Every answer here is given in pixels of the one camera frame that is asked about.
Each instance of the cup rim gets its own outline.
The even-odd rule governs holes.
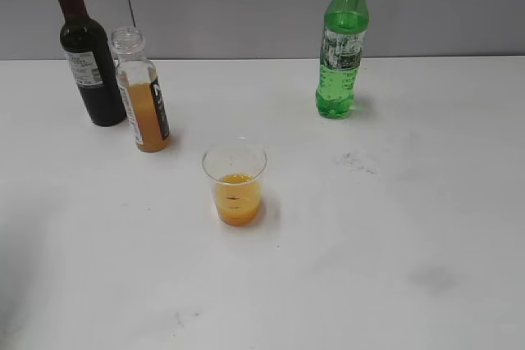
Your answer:
[[[252,140],[251,139],[248,139],[246,137],[238,137],[237,139],[233,139],[232,143],[234,141],[243,141],[243,143],[248,143],[248,144],[251,144],[252,143]],[[210,151],[212,151],[214,148],[218,148],[218,147],[221,147],[223,145],[227,145],[228,143],[218,143],[216,145],[213,145],[212,147],[210,147],[209,149],[206,150],[206,152],[203,154],[203,158],[201,159],[201,166],[204,170],[204,173],[211,179],[213,180],[214,182],[216,182],[217,184],[225,184],[225,185],[228,185],[228,186],[241,186],[243,184],[251,184],[252,182],[256,181],[257,178],[264,172],[264,170],[266,170],[266,166],[267,166],[267,163],[268,163],[268,159],[267,159],[267,154],[266,154],[266,151],[264,150],[264,148],[258,148],[261,150],[262,152],[262,155],[264,156],[264,165],[262,166],[261,170],[255,175],[252,177],[251,180],[246,180],[245,182],[239,182],[238,184],[232,184],[231,182],[224,182],[222,180],[218,180],[217,178],[215,178],[214,176],[212,176],[207,170],[206,170],[206,166],[204,165],[204,161],[206,160],[206,157],[208,156],[208,154],[210,153]]]

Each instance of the dark red wine bottle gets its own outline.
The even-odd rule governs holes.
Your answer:
[[[115,64],[103,27],[89,18],[84,0],[58,0],[66,20],[60,43],[94,124],[111,126],[126,117]]]

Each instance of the green plastic bottle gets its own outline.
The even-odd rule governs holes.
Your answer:
[[[316,92],[317,109],[326,118],[344,118],[350,113],[367,27],[366,0],[331,1],[325,13]]]

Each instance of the clear bottle neck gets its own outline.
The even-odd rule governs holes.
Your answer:
[[[117,53],[116,56],[119,63],[124,61],[149,61],[146,55],[144,55],[144,51],[137,51],[133,53]]]

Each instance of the black label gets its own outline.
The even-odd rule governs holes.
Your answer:
[[[164,101],[162,100],[161,88],[158,86],[158,78],[150,85],[155,112],[157,113],[158,126],[161,129],[162,139],[167,139],[170,135],[170,126],[167,124],[166,111],[164,110]]]

